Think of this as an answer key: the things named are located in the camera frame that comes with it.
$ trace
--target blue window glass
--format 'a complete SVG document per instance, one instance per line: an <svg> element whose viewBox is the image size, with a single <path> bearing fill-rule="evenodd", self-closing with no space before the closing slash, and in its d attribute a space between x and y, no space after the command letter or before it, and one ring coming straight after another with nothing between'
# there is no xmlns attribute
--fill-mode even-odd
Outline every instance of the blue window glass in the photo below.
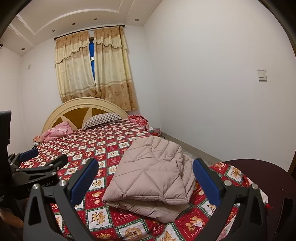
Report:
<svg viewBox="0 0 296 241"><path fill-rule="evenodd" d="M93 71L94 76L94 40L89 41L89 52L91 55L91 69Z"/></svg>

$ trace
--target screw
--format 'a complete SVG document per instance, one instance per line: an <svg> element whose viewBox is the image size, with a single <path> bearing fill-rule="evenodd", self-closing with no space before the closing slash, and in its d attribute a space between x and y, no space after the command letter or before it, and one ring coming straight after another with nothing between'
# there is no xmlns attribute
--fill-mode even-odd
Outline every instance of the screw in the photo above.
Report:
<svg viewBox="0 0 296 241"><path fill-rule="evenodd" d="M255 183L253 183L253 184L252 184L252 188L253 188L254 190L257 190L257 189L258 189L258 185L255 184Z"/></svg>
<svg viewBox="0 0 296 241"><path fill-rule="evenodd" d="M224 185L230 187L232 185L232 182L230 180L225 180Z"/></svg>
<svg viewBox="0 0 296 241"><path fill-rule="evenodd" d="M59 185L60 186L66 186L67 185L67 181L66 180L60 180L60 182L59 182Z"/></svg>
<svg viewBox="0 0 296 241"><path fill-rule="evenodd" d="M40 187L40 185L39 185L38 183L36 183L36 184L34 184L34 185L32 186L32 188L33 188L34 190L37 190L39 187Z"/></svg>

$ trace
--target baseboard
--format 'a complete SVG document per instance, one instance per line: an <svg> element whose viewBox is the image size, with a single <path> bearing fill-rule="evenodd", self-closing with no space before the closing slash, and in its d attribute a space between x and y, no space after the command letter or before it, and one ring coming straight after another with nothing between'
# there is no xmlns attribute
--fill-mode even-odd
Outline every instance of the baseboard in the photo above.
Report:
<svg viewBox="0 0 296 241"><path fill-rule="evenodd" d="M207 161L211 164L216 164L218 162L222 162L220 159L214 157L214 156L211 156L210 154L208 153L205 153L204 151L201 151L193 146L190 146L176 138L173 138L171 137L170 135L162 132L162 135L163 137L166 139L166 140L169 140L169 141L173 141L177 144L179 144L180 146L182 146L184 149L186 149L187 151L189 151L190 153L194 154L194 155L197 155L199 156L201 159L203 159L204 161Z"/></svg>

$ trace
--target folded pink blanket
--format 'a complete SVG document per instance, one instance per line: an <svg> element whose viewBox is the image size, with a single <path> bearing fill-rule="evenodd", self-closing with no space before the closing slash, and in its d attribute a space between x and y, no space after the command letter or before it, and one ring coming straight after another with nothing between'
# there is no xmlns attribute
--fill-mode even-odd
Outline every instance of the folded pink blanket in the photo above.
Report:
<svg viewBox="0 0 296 241"><path fill-rule="evenodd" d="M41 142L55 141L73 133L69 122L64 121L41 135Z"/></svg>

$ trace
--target curtain rod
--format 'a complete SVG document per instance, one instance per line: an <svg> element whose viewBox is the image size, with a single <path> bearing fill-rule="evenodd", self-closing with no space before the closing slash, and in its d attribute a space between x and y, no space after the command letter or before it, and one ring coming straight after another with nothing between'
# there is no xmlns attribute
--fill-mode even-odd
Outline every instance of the curtain rod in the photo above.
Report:
<svg viewBox="0 0 296 241"><path fill-rule="evenodd" d="M125 27L125 25L103 26L103 27L97 27L97 28L110 28L110 27ZM87 28L87 29L75 31L75 32L72 32L72 33L69 33L69 34L64 34L62 36L55 37L54 40L56 40L58 38L61 38L61 37L64 37L64 36L67 36L67 35L70 35L70 34L78 33L78 32L81 32L81 31L86 31L86 30L93 30L93 29L96 29L96 28Z"/></svg>

